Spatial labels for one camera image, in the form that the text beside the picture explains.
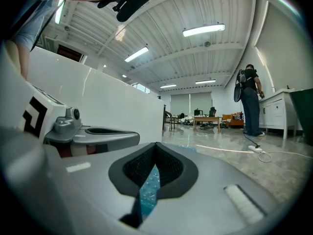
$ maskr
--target power strip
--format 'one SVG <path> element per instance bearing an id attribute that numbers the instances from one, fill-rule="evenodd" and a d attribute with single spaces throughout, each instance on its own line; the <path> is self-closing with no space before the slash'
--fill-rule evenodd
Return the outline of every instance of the power strip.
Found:
<path id="1" fill-rule="evenodd" d="M 256 152 L 256 153 L 262 153 L 262 152 L 263 152 L 262 149 L 260 149 L 260 148 L 255 148 L 253 145 L 249 145 L 248 148 L 249 148 L 249 150 L 254 151 L 254 152 Z"/>

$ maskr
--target ceiling light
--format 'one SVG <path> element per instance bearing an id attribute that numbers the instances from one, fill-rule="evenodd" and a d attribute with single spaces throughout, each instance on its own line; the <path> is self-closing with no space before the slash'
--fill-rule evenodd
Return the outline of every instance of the ceiling light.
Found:
<path id="1" fill-rule="evenodd" d="M 198 81 L 196 82 L 196 84 L 206 84 L 206 83 L 215 83 L 216 79 L 212 79 L 212 80 L 205 80 L 205 81 Z"/>
<path id="2" fill-rule="evenodd" d="M 172 85 L 164 85 L 164 86 L 161 86 L 160 88 L 168 88 L 168 87 L 175 87 L 176 86 L 176 84 L 172 84 Z"/>
<path id="3" fill-rule="evenodd" d="M 222 23 L 222 24 L 214 24 L 214 25 L 209 25 L 209 26 L 193 28 L 189 30 L 184 30 L 182 33 L 184 34 L 184 37 L 189 37 L 189 36 L 196 35 L 196 34 L 219 31 L 219 30 L 225 30 L 225 24 Z"/>
<path id="4" fill-rule="evenodd" d="M 59 0 L 58 6 L 60 6 L 61 3 L 63 3 L 61 5 L 61 7 L 57 10 L 57 13 L 55 14 L 55 23 L 59 24 L 60 20 L 61 20 L 61 15 L 62 15 L 62 10 L 64 7 L 64 0 Z"/>
<path id="5" fill-rule="evenodd" d="M 142 48 L 140 51 L 137 51 L 135 54 L 133 54 L 130 57 L 126 58 L 125 61 L 128 63 L 128 62 L 132 61 L 133 59 L 139 57 L 143 53 L 146 53 L 147 51 L 149 51 L 149 49 L 147 47 Z"/>

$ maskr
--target black t-shirt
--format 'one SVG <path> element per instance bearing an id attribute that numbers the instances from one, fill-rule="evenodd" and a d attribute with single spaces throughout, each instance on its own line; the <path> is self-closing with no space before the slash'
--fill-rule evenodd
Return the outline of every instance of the black t-shirt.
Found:
<path id="1" fill-rule="evenodd" d="M 258 74 L 254 70 L 252 70 L 252 69 L 246 69 L 245 70 L 245 75 L 246 75 L 246 79 L 247 79 L 247 81 L 245 83 L 245 87 L 250 87 L 250 88 L 252 88 L 252 89 L 254 89 L 256 91 L 254 78 L 255 77 L 259 77 Z"/>

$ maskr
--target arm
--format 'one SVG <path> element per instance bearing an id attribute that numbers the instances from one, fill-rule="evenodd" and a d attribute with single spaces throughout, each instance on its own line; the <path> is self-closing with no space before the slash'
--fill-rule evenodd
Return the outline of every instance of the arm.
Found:
<path id="1" fill-rule="evenodd" d="M 262 84 L 261 84 L 261 81 L 260 81 L 259 77 L 255 77 L 253 80 L 256 83 L 256 86 L 258 87 L 258 90 L 259 90 L 259 93 L 260 93 L 260 97 L 264 98 L 264 93 L 262 91 Z"/>
<path id="2" fill-rule="evenodd" d="M 23 44 L 16 43 L 19 50 L 19 59 L 21 64 L 21 75 L 27 80 L 28 74 L 28 63 L 29 63 L 29 55 L 30 51 L 28 47 Z"/>

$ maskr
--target glossy floor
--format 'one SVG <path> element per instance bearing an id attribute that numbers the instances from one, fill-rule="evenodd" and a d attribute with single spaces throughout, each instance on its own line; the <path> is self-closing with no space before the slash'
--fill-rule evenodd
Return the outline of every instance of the glossy floor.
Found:
<path id="1" fill-rule="evenodd" d="M 283 140 L 282 136 L 269 133 L 265 137 L 251 139 L 266 152 L 296 152 L 313 157 L 313 147 L 306 145 L 302 137 Z M 230 163 L 268 189 L 280 203 L 292 198 L 301 190 L 313 165 L 313 159 L 294 154 L 271 153 L 272 161 L 264 163 L 254 152 L 234 152 L 249 151 L 248 146 L 253 145 L 243 136 L 240 129 L 222 129 L 222 132 L 218 133 L 216 127 L 207 130 L 198 127 L 193 130 L 192 126 L 176 125 L 175 129 L 171 130 L 170 125 L 165 124 L 162 141 L 196 148 L 199 153 Z M 234 151 L 221 151 L 210 147 Z M 263 160 L 268 159 L 267 155 L 261 156 Z"/>

